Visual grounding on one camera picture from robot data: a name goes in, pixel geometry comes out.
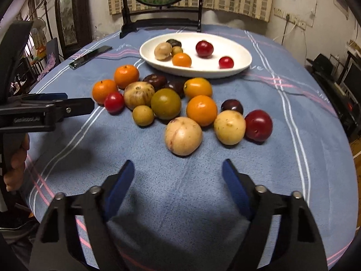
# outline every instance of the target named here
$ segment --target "black phone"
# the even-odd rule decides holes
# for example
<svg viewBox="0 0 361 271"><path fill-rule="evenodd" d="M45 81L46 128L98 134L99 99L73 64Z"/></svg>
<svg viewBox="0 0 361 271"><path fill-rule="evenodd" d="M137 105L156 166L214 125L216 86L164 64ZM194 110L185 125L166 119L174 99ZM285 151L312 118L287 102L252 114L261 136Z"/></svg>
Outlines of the black phone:
<svg viewBox="0 0 361 271"><path fill-rule="evenodd" d="M70 63L69 66L71 69L77 69L78 67L89 62L91 59L94 59L96 56L105 53L109 50L112 50L113 47L110 46L101 46L100 48L89 52L88 54L83 55L82 57L76 59L74 62Z"/></svg>

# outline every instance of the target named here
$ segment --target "blue tablecloth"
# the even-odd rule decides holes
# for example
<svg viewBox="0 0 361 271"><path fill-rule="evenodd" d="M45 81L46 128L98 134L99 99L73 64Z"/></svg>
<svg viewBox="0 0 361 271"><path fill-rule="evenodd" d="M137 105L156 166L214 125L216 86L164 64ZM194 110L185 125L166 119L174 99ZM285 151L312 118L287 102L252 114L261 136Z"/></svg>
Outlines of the blue tablecloth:
<svg viewBox="0 0 361 271"><path fill-rule="evenodd" d="M175 31L140 30L121 40L118 33L109 35L75 56L102 45L113 46L112 51L77 70L71 70L71 60L66 60L34 92L90 97L95 82L112 79L116 67L124 64L134 64L143 79L155 70L141 60L139 47L152 37ZM66 119L54 132L30 135L22 192L31 209L41 220L54 193L83 193L130 159L136 168L134 181L117 217L108 223L129 268L226 270L249 224L221 177L222 161L230 158L256 184L275 193L299 190L304 194L332 266L353 239L358 211L353 158L333 108L311 75L279 44L223 26L203 26L203 32L232 39L253 56L251 67L241 74L211 80L219 109L224 100L237 98L245 115L255 109L267 111L273 119L272 136L263 145L243 140L229 149L208 129L200 148L188 158L179 158L164 145L164 124L155 121L142 129L129 110L111 116L96 105L91 115ZM96 266L81 217L78 225L87 260ZM277 219L261 265L270 260L276 227Z"/></svg>

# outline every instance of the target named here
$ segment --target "white oval plate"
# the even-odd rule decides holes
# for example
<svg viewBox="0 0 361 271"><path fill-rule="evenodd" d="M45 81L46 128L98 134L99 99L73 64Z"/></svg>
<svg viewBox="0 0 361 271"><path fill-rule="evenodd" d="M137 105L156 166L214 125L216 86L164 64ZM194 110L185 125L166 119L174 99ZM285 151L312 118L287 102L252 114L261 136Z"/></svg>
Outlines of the white oval plate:
<svg viewBox="0 0 361 271"><path fill-rule="evenodd" d="M192 58L192 66L190 68L174 66L171 57L166 61L156 60L154 49L158 44L169 39L175 39L182 43L184 53L187 53ZM213 45L214 52L211 58L198 57L196 44L201 40L206 40ZM240 44L224 37L201 32L169 33L154 37L140 47L139 53L150 66L166 73L184 77L228 77L245 70L252 62L252 55ZM218 61L224 56L229 56L233 59L233 68L220 69Z"/></svg>

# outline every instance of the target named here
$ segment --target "orange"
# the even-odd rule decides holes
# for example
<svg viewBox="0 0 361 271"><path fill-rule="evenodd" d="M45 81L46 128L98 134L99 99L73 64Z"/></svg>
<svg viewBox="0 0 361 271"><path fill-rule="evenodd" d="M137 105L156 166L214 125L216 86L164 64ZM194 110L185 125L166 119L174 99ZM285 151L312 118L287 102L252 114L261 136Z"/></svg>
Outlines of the orange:
<svg viewBox="0 0 361 271"><path fill-rule="evenodd" d="M139 71L133 65L123 65L114 72L114 81L118 88L125 89L128 85L139 80Z"/></svg>
<svg viewBox="0 0 361 271"><path fill-rule="evenodd" d="M212 85L202 77L188 79L183 86L183 91L188 98L194 98L199 95L212 97L213 94Z"/></svg>
<svg viewBox="0 0 361 271"><path fill-rule="evenodd" d="M172 63L174 66L190 67L192 59L186 53L178 53L173 56Z"/></svg>
<svg viewBox="0 0 361 271"><path fill-rule="evenodd" d="M197 122L200 126L213 123L218 113L217 105L208 96L196 96L187 105L187 117Z"/></svg>
<svg viewBox="0 0 361 271"><path fill-rule="evenodd" d="M104 105L105 98L113 92L118 92L118 87L115 81L111 79L104 79L93 86L92 96L95 102L99 105Z"/></svg>

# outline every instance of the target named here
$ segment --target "human hand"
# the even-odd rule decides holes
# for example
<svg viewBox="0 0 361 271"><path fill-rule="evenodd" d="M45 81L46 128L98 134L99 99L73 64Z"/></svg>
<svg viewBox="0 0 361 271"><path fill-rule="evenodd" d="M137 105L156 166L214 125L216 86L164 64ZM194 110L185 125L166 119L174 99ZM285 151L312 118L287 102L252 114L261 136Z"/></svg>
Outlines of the human hand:
<svg viewBox="0 0 361 271"><path fill-rule="evenodd" d="M30 138L26 134L23 142L21 143L21 148L11 157L11 167L12 170L7 172L4 175L4 182L6 184L6 190L11 192L13 190L18 190L24 180L24 171L25 171L25 160L28 156L28 150L30 148Z"/></svg>

